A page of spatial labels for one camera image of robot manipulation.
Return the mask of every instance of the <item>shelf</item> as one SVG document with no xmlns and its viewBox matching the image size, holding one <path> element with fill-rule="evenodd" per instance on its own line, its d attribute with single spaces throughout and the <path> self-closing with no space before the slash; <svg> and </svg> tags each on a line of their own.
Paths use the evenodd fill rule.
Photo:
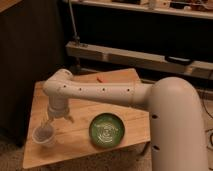
<svg viewBox="0 0 213 171">
<path fill-rule="evenodd" d="M 213 19 L 213 12 L 200 12 L 200 11 L 182 10 L 182 9 L 174 9 L 174 8 L 150 9 L 148 7 L 148 5 L 116 3 L 116 2 L 110 2 L 110 0 L 83 0 L 83 1 L 72 0 L 72 3 L 81 4 L 81 5 L 89 5 L 89 6 L 114 8 L 114 9 L 176 15 L 176 16 L 184 16 L 184 17 L 194 17 L 194 18 L 203 18 L 203 19 L 211 19 L 211 20 Z"/>
</svg>

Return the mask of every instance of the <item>wire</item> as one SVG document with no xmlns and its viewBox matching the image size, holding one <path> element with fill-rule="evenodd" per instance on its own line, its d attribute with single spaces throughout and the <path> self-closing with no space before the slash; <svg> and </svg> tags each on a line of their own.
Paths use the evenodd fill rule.
<svg viewBox="0 0 213 171">
<path fill-rule="evenodd" d="M 206 90 L 207 90 L 207 88 L 208 88 L 209 81 L 210 81 L 212 75 L 213 75 L 213 70 L 211 70 L 211 71 L 209 72 L 209 75 L 208 75 L 208 78 L 207 78 L 207 81 L 206 81 L 206 86 L 205 86 L 205 88 L 203 89 L 203 93 L 202 93 L 202 97 L 201 97 L 201 98 L 202 98 L 202 104 L 203 104 L 203 108 L 204 108 L 205 112 L 207 113 L 207 115 L 209 115 L 210 118 L 213 119 L 213 115 L 208 111 L 208 109 L 207 109 L 207 107 L 206 107 L 206 105 L 205 105 L 205 101 L 204 101 L 205 94 L 206 94 Z"/>
<path fill-rule="evenodd" d="M 203 89 L 203 93 L 202 93 L 202 96 L 201 96 L 203 108 L 204 108 L 205 112 L 207 113 L 207 115 L 208 115 L 211 119 L 213 119 L 213 115 L 208 111 L 208 109 L 207 109 L 207 107 L 206 107 L 206 105 L 205 105 L 204 98 L 205 98 L 206 90 L 207 90 L 207 88 L 208 88 L 209 81 L 210 81 L 210 79 L 211 79 L 212 74 L 213 74 L 213 70 L 211 70 L 211 71 L 209 72 L 209 75 L 208 75 L 208 78 L 207 78 L 207 81 L 206 81 L 206 86 L 205 86 L 205 88 Z M 209 136 L 209 142 L 210 142 L 210 144 L 213 146 L 213 141 L 212 141 L 213 139 L 212 139 L 212 137 L 213 137 L 213 132 L 212 132 L 212 133 L 210 134 L 210 136 Z"/>
</svg>

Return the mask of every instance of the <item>table top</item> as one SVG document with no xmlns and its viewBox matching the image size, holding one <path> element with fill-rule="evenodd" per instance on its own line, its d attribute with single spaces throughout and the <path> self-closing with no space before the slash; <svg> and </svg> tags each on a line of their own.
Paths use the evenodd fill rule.
<svg viewBox="0 0 213 171">
<path fill-rule="evenodd" d="M 140 81 L 134 69 L 100 72 L 74 77 L 74 81 L 87 83 L 98 83 L 100 80 L 106 83 Z M 32 131 L 41 124 L 42 119 L 47 113 L 48 105 L 48 97 L 43 93 L 42 85 L 43 82 L 37 82 L 34 89 L 23 168 L 28 169 L 150 141 L 148 112 L 130 107 L 70 99 L 70 115 L 74 122 L 71 123 L 63 118 L 55 119 L 52 123 L 56 130 L 55 146 L 45 148 L 35 144 L 32 140 Z M 104 112 L 116 114 L 122 119 L 125 126 L 125 135 L 121 143 L 110 149 L 95 147 L 89 137 L 88 128 L 92 119 Z"/>
</svg>

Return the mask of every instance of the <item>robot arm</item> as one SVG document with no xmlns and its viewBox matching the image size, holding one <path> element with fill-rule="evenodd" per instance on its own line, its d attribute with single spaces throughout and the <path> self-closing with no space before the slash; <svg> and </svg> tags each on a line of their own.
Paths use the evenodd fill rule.
<svg viewBox="0 0 213 171">
<path fill-rule="evenodd" d="M 78 98 L 134 108 L 147 108 L 151 84 L 130 83 L 79 83 L 64 69 L 57 71 L 44 84 L 49 96 L 48 114 L 54 118 L 68 114 L 68 99 Z"/>
<path fill-rule="evenodd" d="M 208 171 L 202 106 L 185 80 L 165 78 L 141 83 L 77 83 L 59 70 L 44 84 L 48 115 L 65 117 L 68 99 L 80 98 L 147 109 L 150 113 L 153 171 Z"/>
</svg>

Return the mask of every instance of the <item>clear plastic cup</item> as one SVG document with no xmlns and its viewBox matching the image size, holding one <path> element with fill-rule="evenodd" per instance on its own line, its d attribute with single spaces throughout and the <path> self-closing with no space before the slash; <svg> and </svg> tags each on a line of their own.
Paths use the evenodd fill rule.
<svg viewBox="0 0 213 171">
<path fill-rule="evenodd" d="M 38 126 L 33 130 L 32 139 L 36 144 L 53 147 L 55 145 L 55 130 L 50 124 Z"/>
</svg>

